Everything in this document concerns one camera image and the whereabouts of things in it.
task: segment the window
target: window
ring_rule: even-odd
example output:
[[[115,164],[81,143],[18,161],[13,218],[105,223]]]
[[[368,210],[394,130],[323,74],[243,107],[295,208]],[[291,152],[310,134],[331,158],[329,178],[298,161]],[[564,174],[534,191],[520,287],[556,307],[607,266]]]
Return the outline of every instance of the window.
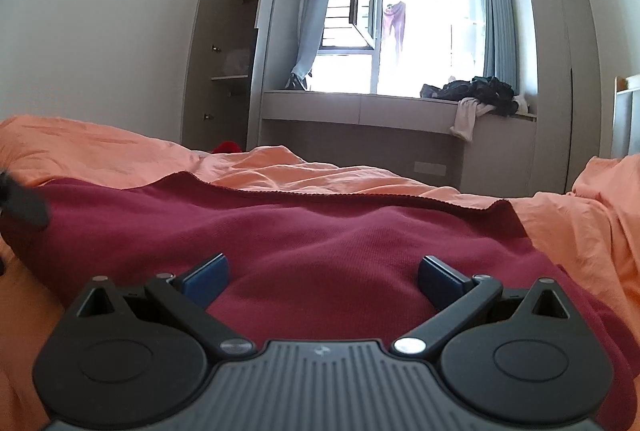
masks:
[[[470,80],[484,73],[484,22],[484,0],[329,0],[307,83],[419,97],[424,84]]]

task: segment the white logo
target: white logo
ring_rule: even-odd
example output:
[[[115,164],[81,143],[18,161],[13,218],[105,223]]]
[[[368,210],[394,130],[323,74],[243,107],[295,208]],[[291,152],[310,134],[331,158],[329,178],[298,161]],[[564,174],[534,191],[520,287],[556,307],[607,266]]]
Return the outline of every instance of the white logo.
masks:
[[[327,348],[326,346],[319,346],[314,348],[314,353],[316,355],[320,355],[320,357],[324,357],[326,354],[331,353],[331,348]]]

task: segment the gray curtain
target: gray curtain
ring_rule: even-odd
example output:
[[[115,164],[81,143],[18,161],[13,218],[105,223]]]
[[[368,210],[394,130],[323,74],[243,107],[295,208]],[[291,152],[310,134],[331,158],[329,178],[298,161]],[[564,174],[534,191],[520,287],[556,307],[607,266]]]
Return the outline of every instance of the gray curtain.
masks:
[[[516,29],[511,0],[486,0],[484,75],[497,77],[518,93]]]
[[[306,75],[318,54],[329,0],[305,0],[300,19],[298,62],[293,67],[285,89],[306,90]]]

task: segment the tall cabinet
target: tall cabinet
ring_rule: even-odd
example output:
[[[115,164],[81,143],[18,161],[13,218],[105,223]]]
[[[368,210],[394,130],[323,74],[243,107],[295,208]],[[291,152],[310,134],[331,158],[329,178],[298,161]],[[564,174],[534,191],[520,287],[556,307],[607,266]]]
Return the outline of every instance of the tall cabinet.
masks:
[[[600,148],[600,64],[589,0],[531,0],[538,122],[529,180],[536,191],[570,190]]]
[[[198,0],[182,112],[184,146],[210,151],[227,140],[244,150],[257,145],[262,89],[282,87],[295,64],[293,4],[301,2]]]

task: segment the silver screw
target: silver screw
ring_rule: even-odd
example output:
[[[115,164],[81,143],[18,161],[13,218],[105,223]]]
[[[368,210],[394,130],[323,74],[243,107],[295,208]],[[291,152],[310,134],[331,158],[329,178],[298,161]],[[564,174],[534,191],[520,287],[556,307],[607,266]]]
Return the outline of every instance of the silver screw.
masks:
[[[402,337],[394,343],[394,348],[405,355],[418,355],[427,348],[427,344],[416,337]]]
[[[244,355],[254,349],[254,344],[247,339],[233,338],[222,341],[220,349],[227,355]]]

